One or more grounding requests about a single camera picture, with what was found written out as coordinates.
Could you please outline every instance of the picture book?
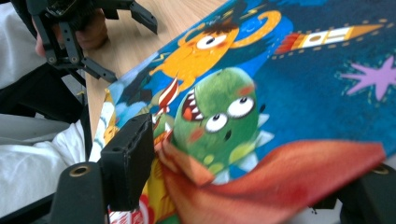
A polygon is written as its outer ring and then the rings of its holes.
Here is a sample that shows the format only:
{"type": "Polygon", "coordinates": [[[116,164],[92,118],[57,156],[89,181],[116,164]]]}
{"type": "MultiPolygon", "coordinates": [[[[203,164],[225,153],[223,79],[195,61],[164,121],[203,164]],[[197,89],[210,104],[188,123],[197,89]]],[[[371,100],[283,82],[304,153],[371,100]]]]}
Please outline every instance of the picture book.
{"type": "Polygon", "coordinates": [[[230,0],[111,84],[92,158],[146,113],[156,152],[114,223],[284,222],[394,154],[395,9],[230,0]]]}

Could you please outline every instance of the yellow cartoon character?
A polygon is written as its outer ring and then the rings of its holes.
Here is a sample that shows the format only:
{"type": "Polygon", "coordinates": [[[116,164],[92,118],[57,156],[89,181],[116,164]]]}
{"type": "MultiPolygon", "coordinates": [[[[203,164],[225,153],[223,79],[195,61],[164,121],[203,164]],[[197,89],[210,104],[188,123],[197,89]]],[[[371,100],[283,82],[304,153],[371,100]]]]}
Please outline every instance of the yellow cartoon character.
{"type": "Polygon", "coordinates": [[[235,39],[239,34],[239,27],[231,20],[216,22],[207,27],[202,23],[180,38],[177,42],[178,49],[150,71],[150,74],[154,75],[162,70],[167,76],[182,81],[179,91],[186,90],[196,78],[212,68],[228,49],[245,47],[270,33],[280,22],[281,14],[275,10],[266,11],[260,14],[258,19],[266,22],[253,34],[237,41],[235,39]],[[200,34],[187,41],[193,32],[199,30],[202,30],[200,34]]]}

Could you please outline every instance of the black metal bracket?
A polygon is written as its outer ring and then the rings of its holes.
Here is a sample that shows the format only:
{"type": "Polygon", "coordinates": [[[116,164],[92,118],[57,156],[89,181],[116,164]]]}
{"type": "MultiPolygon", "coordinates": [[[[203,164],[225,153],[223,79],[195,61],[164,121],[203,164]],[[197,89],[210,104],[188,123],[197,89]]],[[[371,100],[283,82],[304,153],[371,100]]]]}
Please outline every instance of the black metal bracket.
{"type": "Polygon", "coordinates": [[[107,19],[117,20],[117,9],[130,10],[133,19],[157,34],[157,20],[135,0],[27,0],[27,8],[43,40],[49,64],[58,69],[83,69],[110,83],[117,80],[114,72],[85,57],[76,39],[75,31],[84,27],[91,14],[101,8],[107,19]],[[51,30],[54,23],[59,23],[64,46],[51,30]]]}

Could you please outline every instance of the white cloth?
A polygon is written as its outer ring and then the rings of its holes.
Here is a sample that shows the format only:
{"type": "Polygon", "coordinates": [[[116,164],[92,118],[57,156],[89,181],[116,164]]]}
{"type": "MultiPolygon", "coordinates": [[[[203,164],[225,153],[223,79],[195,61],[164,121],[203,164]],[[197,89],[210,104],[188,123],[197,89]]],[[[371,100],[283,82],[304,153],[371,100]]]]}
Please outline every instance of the white cloth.
{"type": "MultiPolygon", "coordinates": [[[[0,4],[0,89],[45,62],[10,3],[0,4]]],[[[0,217],[56,190],[68,166],[85,161],[80,122],[0,114],[0,217]]]]}
{"type": "Polygon", "coordinates": [[[35,38],[10,3],[0,4],[0,15],[0,89],[3,89],[46,60],[35,53],[35,38]]]}
{"type": "MultiPolygon", "coordinates": [[[[7,116],[0,115],[0,123],[5,119],[7,116]]],[[[38,131],[48,130],[40,131],[44,138],[64,126],[58,121],[20,118],[21,122],[25,120],[31,124],[30,129],[36,124],[38,131]]],[[[79,121],[59,132],[52,141],[32,143],[32,139],[30,136],[22,139],[28,140],[30,146],[0,145],[0,217],[50,195],[65,168],[85,161],[84,132],[79,121]]]]}

